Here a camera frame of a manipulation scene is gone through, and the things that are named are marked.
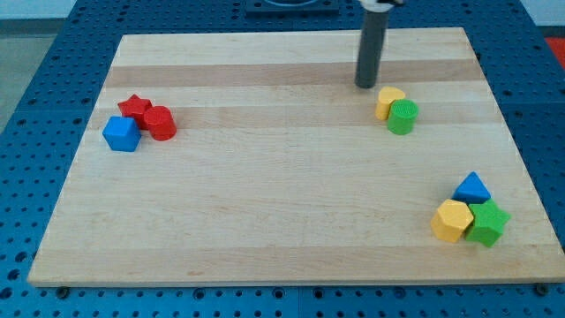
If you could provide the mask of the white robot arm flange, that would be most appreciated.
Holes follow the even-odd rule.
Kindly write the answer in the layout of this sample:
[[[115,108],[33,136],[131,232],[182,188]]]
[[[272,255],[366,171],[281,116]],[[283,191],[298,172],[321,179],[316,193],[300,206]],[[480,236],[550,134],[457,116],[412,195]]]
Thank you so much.
[[[394,7],[405,5],[404,0],[359,0],[362,7],[371,12],[390,11]]]

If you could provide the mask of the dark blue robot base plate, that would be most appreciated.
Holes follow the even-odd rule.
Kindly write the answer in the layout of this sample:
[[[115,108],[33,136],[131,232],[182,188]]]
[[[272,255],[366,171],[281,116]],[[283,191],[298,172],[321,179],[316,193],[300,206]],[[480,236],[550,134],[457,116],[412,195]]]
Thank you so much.
[[[340,0],[244,0],[246,16],[338,13]]]

